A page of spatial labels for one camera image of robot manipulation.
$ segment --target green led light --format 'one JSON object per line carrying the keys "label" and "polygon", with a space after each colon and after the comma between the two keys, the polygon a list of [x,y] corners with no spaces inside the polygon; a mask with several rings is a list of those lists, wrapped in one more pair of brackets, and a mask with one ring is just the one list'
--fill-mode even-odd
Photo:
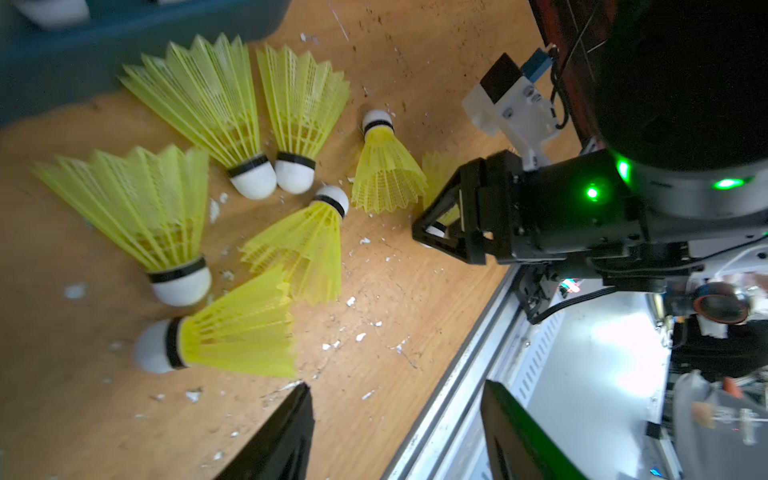
{"label": "green led light", "polygon": [[740,178],[724,178],[714,184],[712,188],[715,190],[730,190],[731,188],[737,188],[744,185],[744,180]]}
{"label": "green led light", "polygon": [[625,182],[629,182],[629,163],[622,160],[617,164],[619,170],[619,177]]}

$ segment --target white plastic part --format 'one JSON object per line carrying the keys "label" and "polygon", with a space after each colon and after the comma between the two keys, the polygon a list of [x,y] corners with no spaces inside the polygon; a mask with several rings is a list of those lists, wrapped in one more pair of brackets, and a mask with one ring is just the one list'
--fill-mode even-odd
{"label": "white plastic part", "polygon": [[272,164],[266,162],[240,175],[235,175],[230,178],[230,182],[245,198],[263,200],[275,191],[277,176]]}
{"label": "white plastic part", "polygon": [[543,143],[557,137],[558,119],[552,117],[552,103],[525,76],[521,76],[495,103],[477,84],[462,101],[472,123],[493,136],[501,130],[520,152],[523,168],[537,170],[551,164]]}
{"label": "white plastic part", "polygon": [[210,281],[210,270],[206,266],[181,278],[152,283],[152,290],[166,305],[189,306],[203,299],[210,289]]}
{"label": "white plastic part", "polygon": [[[433,227],[430,225],[429,227],[426,227],[425,230],[426,233],[430,233],[431,235],[434,235],[436,237],[445,238],[445,232],[440,230],[438,227]],[[432,248],[429,245],[425,245],[424,243],[419,242],[421,245],[427,248]]]}
{"label": "white plastic part", "polygon": [[[384,120],[386,122],[389,122],[390,125],[392,125],[392,117],[390,117],[389,114],[386,113],[384,110],[371,110],[366,114],[365,117],[362,118],[362,130],[365,131],[369,123],[377,120]],[[385,125],[379,125],[379,127],[389,128]],[[371,130],[366,131],[366,138],[368,137],[368,132],[370,132]]]}
{"label": "white plastic part", "polygon": [[91,19],[85,0],[14,0],[25,17],[45,30],[61,30]]}
{"label": "white plastic part", "polygon": [[170,364],[165,346],[170,319],[152,324],[141,333],[134,347],[134,363],[149,373],[168,373],[175,369]]}
{"label": "white plastic part", "polygon": [[344,193],[344,190],[334,187],[333,185],[326,185],[318,190],[315,195],[325,195],[326,197],[331,197],[339,202],[341,208],[344,209],[344,216],[349,212],[349,198]]}
{"label": "white plastic part", "polygon": [[312,188],[315,181],[315,169],[306,165],[278,160],[275,162],[277,184],[289,194],[303,194]]}

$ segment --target white debris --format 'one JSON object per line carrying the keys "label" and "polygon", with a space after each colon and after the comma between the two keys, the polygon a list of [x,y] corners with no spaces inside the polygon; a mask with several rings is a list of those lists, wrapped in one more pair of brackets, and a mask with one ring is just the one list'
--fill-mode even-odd
{"label": "white debris", "polygon": [[70,300],[77,300],[85,296],[85,290],[87,289],[88,284],[86,282],[67,285],[64,287],[64,296]]}
{"label": "white debris", "polygon": [[200,400],[200,396],[203,395],[203,389],[198,388],[195,390],[187,390],[187,398],[192,401],[192,403],[197,403],[198,400]]}
{"label": "white debris", "polygon": [[288,385],[286,385],[286,386],[284,386],[282,389],[280,389],[280,391],[282,392],[283,390],[290,390],[290,389],[292,389],[293,387],[295,387],[295,386],[299,386],[299,385],[301,385],[301,380],[297,380],[297,381],[295,381],[295,382],[291,382],[291,383],[289,383]]}
{"label": "white debris", "polygon": [[216,223],[216,220],[218,220],[219,215],[221,215],[221,207],[219,207],[219,202],[211,198],[210,207],[208,208],[208,218],[210,219],[211,225]]}
{"label": "white debris", "polygon": [[119,352],[123,349],[125,346],[125,342],[122,340],[115,340],[114,342],[109,342],[109,351],[110,352]]}

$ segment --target metal panel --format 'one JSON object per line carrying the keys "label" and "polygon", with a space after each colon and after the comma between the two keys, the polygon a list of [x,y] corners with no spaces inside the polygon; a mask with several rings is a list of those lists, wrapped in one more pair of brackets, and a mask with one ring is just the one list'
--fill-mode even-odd
{"label": "metal panel", "polygon": [[647,296],[615,293],[565,311],[528,411],[587,477],[636,478],[646,468],[645,422],[660,422],[670,354]]}

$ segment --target black band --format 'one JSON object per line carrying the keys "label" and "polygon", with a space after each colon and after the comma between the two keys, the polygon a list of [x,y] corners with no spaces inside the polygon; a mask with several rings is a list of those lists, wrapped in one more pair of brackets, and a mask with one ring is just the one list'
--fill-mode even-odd
{"label": "black band", "polygon": [[174,318],[168,324],[168,331],[165,333],[165,353],[168,356],[168,362],[170,366],[174,367],[174,370],[186,369],[187,366],[181,361],[181,355],[179,355],[179,325],[181,324],[181,317]]}
{"label": "black band", "polygon": [[302,157],[301,155],[297,154],[289,154],[286,151],[277,152],[277,160],[290,162],[291,164],[303,165],[305,167],[311,168],[312,170],[315,170],[315,161],[311,158]]}
{"label": "black band", "polygon": [[268,161],[270,160],[266,157],[265,154],[258,154],[257,156],[244,161],[242,164],[237,165],[236,167],[228,168],[227,175],[229,175],[230,178],[236,177],[237,175],[242,175],[249,170],[253,170],[259,165],[265,164]]}
{"label": "black band", "polygon": [[178,268],[174,268],[173,270],[165,270],[162,272],[149,272],[147,273],[147,276],[149,276],[149,281],[152,283],[170,282],[171,280],[176,280],[177,278],[181,278],[182,276],[187,276],[191,273],[195,273],[198,270],[202,270],[203,268],[205,268],[205,257],[200,256],[200,258],[198,258],[192,263],[188,263]]}
{"label": "black band", "polygon": [[392,122],[386,121],[386,120],[374,120],[374,121],[368,122],[366,126],[362,129],[363,137],[366,136],[366,134],[368,133],[368,130],[374,127],[378,127],[380,125],[384,125],[385,127],[391,128],[392,131],[395,131],[395,128],[392,126]]}
{"label": "black band", "polygon": [[335,208],[337,212],[339,212],[341,218],[344,218],[344,207],[342,207],[341,204],[334,200],[332,197],[329,197],[328,195],[315,195],[313,200],[329,204],[331,207]]}

